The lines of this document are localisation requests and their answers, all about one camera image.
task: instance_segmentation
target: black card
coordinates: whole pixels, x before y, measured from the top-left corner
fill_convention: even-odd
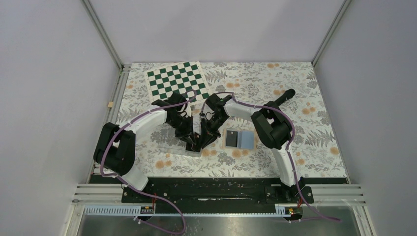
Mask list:
[[[238,147],[238,132],[233,130],[226,130],[226,144],[227,147]]]

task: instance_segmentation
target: wall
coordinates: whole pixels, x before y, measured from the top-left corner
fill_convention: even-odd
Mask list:
[[[416,10],[415,0],[354,1],[316,68],[379,236],[417,235]]]
[[[56,236],[117,69],[80,1],[0,4],[0,235]]]
[[[121,60],[311,61],[343,0],[90,0]]]

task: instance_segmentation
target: black handle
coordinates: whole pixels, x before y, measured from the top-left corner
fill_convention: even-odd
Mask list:
[[[296,91],[294,89],[289,89],[289,90],[285,91],[285,93],[283,95],[281,95],[279,98],[277,98],[275,100],[275,103],[278,106],[281,106],[281,104],[283,104],[285,101],[287,101],[288,99],[293,98],[295,94],[296,94]]]

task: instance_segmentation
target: table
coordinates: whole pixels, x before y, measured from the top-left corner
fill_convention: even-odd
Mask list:
[[[128,121],[150,105],[144,71],[171,63],[133,63],[121,101],[117,123]],[[213,92],[233,91],[238,100],[265,104],[285,90],[296,95],[280,106],[294,122],[295,162],[304,177],[346,177],[346,170],[309,62],[208,63],[202,62]],[[198,119],[202,104],[192,107]],[[233,128],[255,131],[252,122],[230,118],[219,130]],[[202,150],[201,157],[162,153],[157,141],[167,129],[160,126],[136,143],[135,165],[148,177],[278,177],[272,152],[262,143],[251,150],[222,148],[222,140]]]

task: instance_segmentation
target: green and white checkered board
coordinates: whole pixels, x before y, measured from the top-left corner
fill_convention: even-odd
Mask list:
[[[202,103],[211,94],[209,85],[204,77],[198,61],[180,62],[160,69],[145,72],[150,101],[167,99],[173,92],[191,98],[197,91],[196,99],[191,105]]]

